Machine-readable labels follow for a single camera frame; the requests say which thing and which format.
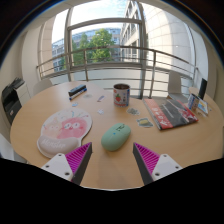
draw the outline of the chair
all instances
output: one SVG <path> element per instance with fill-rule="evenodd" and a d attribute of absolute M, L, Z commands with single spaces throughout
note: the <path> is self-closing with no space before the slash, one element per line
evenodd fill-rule
<path fill-rule="evenodd" d="M 37 93 L 49 88 L 52 86 L 52 82 L 50 79 L 43 79 L 40 82 L 36 83 L 33 87 L 33 95 L 35 96 Z"/>
<path fill-rule="evenodd" d="M 188 99 L 181 92 L 180 74 L 175 71 L 170 71 L 168 82 L 168 97 L 174 100 L 180 100 L 182 103 L 187 103 Z"/>
<path fill-rule="evenodd" d="M 0 158 L 27 163 L 25 159 L 23 159 L 13 150 L 11 144 L 5 139 L 2 134 L 0 134 Z"/>

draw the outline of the cartoon character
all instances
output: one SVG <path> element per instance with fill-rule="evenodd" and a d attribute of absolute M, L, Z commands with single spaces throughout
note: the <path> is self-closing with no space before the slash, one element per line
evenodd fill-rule
<path fill-rule="evenodd" d="M 76 137 L 80 138 L 87 129 L 87 122 L 81 117 L 69 118 L 62 122 L 62 129 L 58 139 Z"/>
<path fill-rule="evenodd" d="M 61 132 L 61 128 L 61 122 L 59 122 L 57 117 L 55 117 L 52 122 L 48 123 L 47 125 L 44 125 L 43 135 L 51 138 L 57 138 L 57 136 Z"/>

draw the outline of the speaker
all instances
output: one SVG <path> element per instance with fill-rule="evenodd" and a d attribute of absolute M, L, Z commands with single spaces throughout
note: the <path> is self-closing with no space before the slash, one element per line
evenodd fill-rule
<path fill-rule="evenodd" d="M 201 87 L 198 93 L 198 96 L 203 100 L 204 95 L 205 95 L 205 91 L 206 91 L 206 87 L 207 87 L 207 81 L 205 79 L 202 78 L 201 80 Z"/>

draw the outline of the tree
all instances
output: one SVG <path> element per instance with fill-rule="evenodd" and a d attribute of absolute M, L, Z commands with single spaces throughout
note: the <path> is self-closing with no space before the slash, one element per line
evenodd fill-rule
<path fill-rule="evenodd" d="M 81 40 L 79 42 L 79 48 L 77 47 L 76 43 L 72 40 L 72 51 L 88 48 L 88 45 L 89 42 L 87 40 L 87 35 L 83 33 L 81 36 Z M 84 55 L 82 51 L 73 53 L 73 62 L 74 65 L 84 64 Z"/>
<path fill-rule="evenodd" d="M 96 31 L 95 35 L 89 43 L 89 47 L 114 45 L 114 41 L 112 41 L 111 38 L 112 34 L 110 34 L 105 29 L 100 29 Z M 91 59 L 95 59 L 93 62 L 99 62 L 103 60 L 111 61 L 112 59 L 110 57 L 112 53 L 113 49 L 97 49 L 93 50 L 88 56 L 91 57 Z"/>
<path fill-rule="evenodd" d="M 61 57 L 61 60 L 58 61 L 59 71 L 66 69 L 65 56 Z"/>

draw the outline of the sky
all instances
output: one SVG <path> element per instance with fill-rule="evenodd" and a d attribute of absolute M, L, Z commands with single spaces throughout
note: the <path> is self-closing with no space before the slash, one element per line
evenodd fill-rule
<path fill-rule="evenodd" d="M 126 0 L 101 0 L 85 3 L 74 7 L 71 18 L 71 24 L 74 25 L 84 21 L 100 18 L 124 17 L 125 6 L 126 6 Z M 56 16 L 52 32 L 52 43 L 64 38 L 64 24 L 67 12 L 68 10 L 65 10 Z M 121 28 L 121 26 L 122 23 L 96 24 L 91 25 L 91 27 L 83 27 L 74 30 L 72 34 L 102 27 Z"/>

